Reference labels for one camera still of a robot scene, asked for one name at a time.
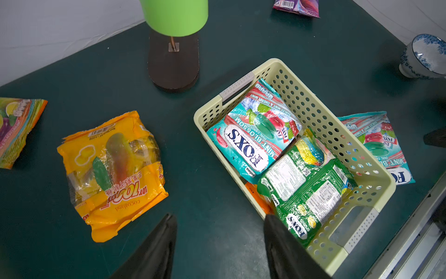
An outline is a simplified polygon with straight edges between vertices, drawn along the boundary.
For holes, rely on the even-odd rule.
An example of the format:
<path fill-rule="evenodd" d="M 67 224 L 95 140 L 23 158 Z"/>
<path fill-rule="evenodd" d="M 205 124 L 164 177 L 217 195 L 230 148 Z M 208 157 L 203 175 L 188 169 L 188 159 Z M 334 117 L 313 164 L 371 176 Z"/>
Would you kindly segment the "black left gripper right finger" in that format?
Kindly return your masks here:
<path fill-rule="evenodd" d="M 275 215 L 264 219 L 264 241 L 272 279 L 330 277 Z"/>

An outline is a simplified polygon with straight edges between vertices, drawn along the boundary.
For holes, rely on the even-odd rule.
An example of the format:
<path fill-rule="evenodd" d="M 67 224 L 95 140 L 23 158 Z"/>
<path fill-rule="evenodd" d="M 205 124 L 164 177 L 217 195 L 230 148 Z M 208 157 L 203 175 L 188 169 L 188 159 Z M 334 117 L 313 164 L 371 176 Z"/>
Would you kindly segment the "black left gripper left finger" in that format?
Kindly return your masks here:
<path fill-rule="evenodd" d="M 173 270 L 177 219 L 167 214 L 112 279 L 170 279 Z"/>

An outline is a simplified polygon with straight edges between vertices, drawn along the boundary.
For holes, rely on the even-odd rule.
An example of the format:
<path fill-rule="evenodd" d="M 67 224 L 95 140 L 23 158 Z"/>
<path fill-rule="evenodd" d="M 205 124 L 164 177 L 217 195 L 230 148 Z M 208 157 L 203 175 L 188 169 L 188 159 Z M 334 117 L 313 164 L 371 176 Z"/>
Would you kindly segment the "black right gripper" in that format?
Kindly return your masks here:
<path fill-rule="evenodd" d="M 446 128 L 434 130 L 423 136 L 426 145 L 436 146 L 440 148 L 446 147 Z"/>

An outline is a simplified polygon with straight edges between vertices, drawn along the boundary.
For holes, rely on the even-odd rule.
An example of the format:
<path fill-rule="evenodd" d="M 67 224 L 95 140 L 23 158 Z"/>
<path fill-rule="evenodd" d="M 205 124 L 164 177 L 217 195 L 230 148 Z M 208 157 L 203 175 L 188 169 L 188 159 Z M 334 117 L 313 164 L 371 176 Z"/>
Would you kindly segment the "orange Fox's Fruits bag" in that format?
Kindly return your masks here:
<path fill-rule="evenodd" d="M 270 204 L 263 198 L 262 195 L 260 195 L 257 192 L 257 186 L 255 184 L 246 183 L 245 187 L 251 193 L 252 197 L 255 199 L 255 201 L 257 202 L 257 204 L 260 206 L 260 208 L 263 210 L 263 212 L 265 214 L 273 214 Z"/>

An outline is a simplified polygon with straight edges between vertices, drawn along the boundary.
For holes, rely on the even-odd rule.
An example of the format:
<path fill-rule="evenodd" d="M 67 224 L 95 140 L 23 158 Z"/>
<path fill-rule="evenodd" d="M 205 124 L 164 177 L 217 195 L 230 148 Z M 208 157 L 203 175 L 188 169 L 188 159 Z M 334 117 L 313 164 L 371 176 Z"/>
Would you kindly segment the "green Fox's Spring Tea bag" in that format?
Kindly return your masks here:
<path fill-rule="evenodd" d="M 320 228 L 357 186 L 348 168 L 306 129 L 257 183 L 257 192 L 307 247 Z"/>

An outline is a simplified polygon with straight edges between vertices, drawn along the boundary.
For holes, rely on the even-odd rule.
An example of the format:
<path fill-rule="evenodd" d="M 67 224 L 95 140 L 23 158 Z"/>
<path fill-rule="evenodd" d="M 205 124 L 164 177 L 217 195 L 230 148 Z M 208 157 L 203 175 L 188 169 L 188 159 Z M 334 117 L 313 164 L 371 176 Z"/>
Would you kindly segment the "yellow Cocoaland gummy bag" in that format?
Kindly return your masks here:
<path fill-rule="evenodd" d="M 159 146 L 137 111 L 68 136 L 57 151 L 94 242 L 109 241 L 168 197 Z"/>

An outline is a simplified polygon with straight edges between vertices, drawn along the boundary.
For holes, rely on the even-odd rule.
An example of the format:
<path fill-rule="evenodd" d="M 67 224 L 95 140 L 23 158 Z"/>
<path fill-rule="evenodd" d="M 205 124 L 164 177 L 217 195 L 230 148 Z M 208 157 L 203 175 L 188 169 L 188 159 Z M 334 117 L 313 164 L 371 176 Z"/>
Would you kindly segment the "teal Fox's Mint Blossom bag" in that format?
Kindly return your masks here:
<path fill-rule="evenodd" d="M 257 184 L 303 126 L 264 79 L 259 79 L 207 134 L 240 176 Z"/>

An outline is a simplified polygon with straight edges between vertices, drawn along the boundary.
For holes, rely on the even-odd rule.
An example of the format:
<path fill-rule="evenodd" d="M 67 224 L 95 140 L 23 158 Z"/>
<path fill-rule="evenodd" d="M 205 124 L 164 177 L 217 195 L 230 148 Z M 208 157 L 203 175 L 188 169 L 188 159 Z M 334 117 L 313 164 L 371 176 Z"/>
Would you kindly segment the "purple candy bag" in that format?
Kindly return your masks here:
<path fill-rule="evenodd" d="M 273 8 L 297 15 L 319 18 L 318 0 L 275 0 Z"/>

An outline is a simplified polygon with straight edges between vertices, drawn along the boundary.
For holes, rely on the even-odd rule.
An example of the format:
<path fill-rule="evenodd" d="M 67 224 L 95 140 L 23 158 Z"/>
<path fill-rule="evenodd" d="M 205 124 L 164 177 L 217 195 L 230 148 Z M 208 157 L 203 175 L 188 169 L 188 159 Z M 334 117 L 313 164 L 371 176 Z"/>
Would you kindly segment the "Fox's Fruits bag corner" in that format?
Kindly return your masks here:
<path fill-rule="evenodd" d="M 1 98 L 1 168 L 11 169 L 48 101 Z"/>

